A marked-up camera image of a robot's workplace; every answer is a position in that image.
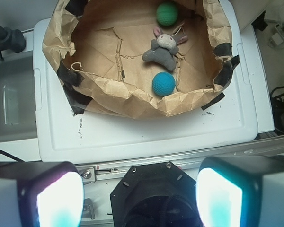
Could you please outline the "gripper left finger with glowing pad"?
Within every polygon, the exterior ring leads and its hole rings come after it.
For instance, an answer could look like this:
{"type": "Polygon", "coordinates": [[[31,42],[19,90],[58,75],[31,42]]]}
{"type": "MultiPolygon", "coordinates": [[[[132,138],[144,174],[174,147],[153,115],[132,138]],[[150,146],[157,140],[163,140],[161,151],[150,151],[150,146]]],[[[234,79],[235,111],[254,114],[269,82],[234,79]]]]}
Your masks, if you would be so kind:
{"type": "Polygon", "coordinates": [[[0,162],[0,227],[77,227],[83,201],[71,162],[0,162]]]}

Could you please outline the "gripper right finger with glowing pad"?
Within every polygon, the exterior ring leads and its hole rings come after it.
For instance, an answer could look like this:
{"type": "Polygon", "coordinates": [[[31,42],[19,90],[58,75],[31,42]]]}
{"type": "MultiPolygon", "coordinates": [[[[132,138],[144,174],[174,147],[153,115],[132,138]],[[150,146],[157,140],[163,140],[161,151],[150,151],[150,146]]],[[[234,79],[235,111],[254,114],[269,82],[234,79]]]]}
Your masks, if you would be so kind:
{"type": "Polygon", "coordinates": [[[284,227],[284,155],[205,158],[196,203],[206,227],[284,227]]]}

